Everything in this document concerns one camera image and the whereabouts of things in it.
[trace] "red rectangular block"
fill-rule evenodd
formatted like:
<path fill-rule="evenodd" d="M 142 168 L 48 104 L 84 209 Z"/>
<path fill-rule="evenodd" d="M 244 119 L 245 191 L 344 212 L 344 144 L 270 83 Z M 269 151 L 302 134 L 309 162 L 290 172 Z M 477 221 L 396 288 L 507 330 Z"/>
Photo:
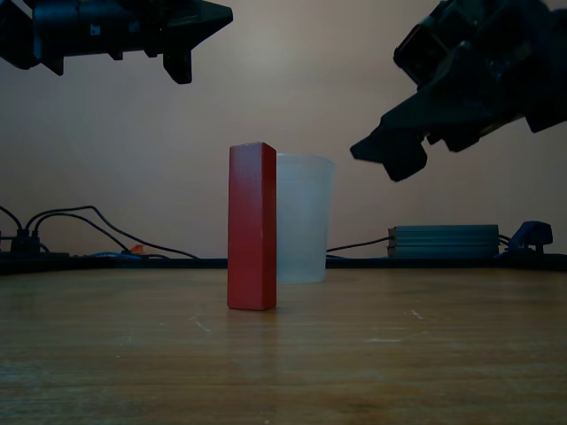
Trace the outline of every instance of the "red rectangular block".
<path fill-rule="evenodd" d="M 276 151 L 265 143 L 230 148 L 230 308 L 276 306 Z"/>

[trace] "wooden table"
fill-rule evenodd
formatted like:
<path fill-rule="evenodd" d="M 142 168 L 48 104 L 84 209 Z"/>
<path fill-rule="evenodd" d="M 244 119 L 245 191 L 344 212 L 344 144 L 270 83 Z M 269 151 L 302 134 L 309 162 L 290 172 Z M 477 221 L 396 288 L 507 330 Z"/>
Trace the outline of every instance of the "wooden table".
<path fill-rule="evenodd" d="M 333 270 L 265 313 L 225 282 L 0 278 L 0 423 L 567 422 L 567 274 Z"/>

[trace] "black robotic arm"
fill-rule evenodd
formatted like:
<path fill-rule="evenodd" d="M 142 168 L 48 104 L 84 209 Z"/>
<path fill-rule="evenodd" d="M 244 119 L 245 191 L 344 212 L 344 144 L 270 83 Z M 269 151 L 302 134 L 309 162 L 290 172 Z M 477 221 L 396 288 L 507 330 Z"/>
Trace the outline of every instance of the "black robotic arm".
<path fill-rule="evenodd" d="M 459 152 L 523 117 L 534 133 L 567 120 L 567 11 L 540 0 L 445 0 L 394 61 L 417 93 L 351 152 L 396 182 L 425 167 L 426 137 Z"/>
<path fill-rule="evenodd" d="M 175 82 L 192 81 L 191 51 L 232 22 L 229 7 L 203 0 L 26 0 L 29 18 L 0 0 L 0 57 L 20 69 L 43 64 L 63 74 L 68 56 L 143 50 L 163 54 Z"/>

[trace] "frosted cup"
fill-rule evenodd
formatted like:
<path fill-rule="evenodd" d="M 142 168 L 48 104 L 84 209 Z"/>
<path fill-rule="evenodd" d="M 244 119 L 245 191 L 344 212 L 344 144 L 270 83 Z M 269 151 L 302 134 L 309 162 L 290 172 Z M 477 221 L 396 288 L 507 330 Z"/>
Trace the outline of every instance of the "frosted cup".
<path fill-rule="evenodd" d="M 325 280 L 335 164 L 315 155 L 277 155 L 277 280 Z"/>

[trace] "beige wall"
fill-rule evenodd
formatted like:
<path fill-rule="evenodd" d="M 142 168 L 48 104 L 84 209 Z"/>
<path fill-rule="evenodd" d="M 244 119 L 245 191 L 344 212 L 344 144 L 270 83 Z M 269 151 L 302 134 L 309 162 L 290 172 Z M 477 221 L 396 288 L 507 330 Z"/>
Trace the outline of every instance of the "beige wall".
<path fill-rule="evenodd" d="M 511 236 L 543 220 L 553 251 L 567 251 L 564 124 L 532 135 L 520 121 L 460 154 L 426 147 L 429 165 L 397 184 L 351 158 L 349 147 L 414 93 L 392 52 L 436 0 L 218 1 L 235 22 L 194 51 L 190 86 L 144 54 L 70 58 L 63 78 L 0 61 L 0 204 L 23 218 L 94 204 L 153 242 L 225 256 L 229 146 L 264 141 L 337 163 L 332 245 L 395 225 L 498 223 Z M 0 229 L 12 232 L 4 216 Z M 78 254 L 114 249 L 60 218 L 43 240 Z"/>

